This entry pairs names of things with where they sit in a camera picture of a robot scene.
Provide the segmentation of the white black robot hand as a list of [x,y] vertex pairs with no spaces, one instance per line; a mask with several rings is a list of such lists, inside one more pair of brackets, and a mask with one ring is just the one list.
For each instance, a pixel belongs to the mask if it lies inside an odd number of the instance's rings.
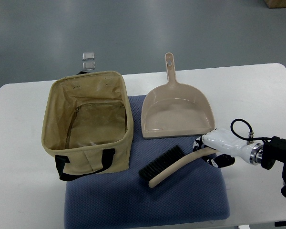
[[228,167],[240,157],[245,162],[257,165],[262,162],[263,145],[253,140],[243,140],[231,131],[216,129],[195,139],[193,151],[211,148],[219,152],[214,158],[203,156],[202,159],[216,168]]

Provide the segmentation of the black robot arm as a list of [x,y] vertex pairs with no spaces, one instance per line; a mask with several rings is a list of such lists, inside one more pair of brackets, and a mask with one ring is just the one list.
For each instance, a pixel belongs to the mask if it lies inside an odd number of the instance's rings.
[[[249,128],[248,137],[243,137],[234,131],[234,124],[236,122],[243,122]],[[231,132],[238,138],[245,140],[249,143],[253,141],[263,142],[263,151],[261,156],[254,156],[254,159],[260,158],[262,168],[270,170],[276,161],[283,163],[282,179],[283,187],[281,188],[282,195],[286,198],[286,140],[277,136],[274,137],[254,137],[251,125],[244,119],[235,119],[230,124]]]

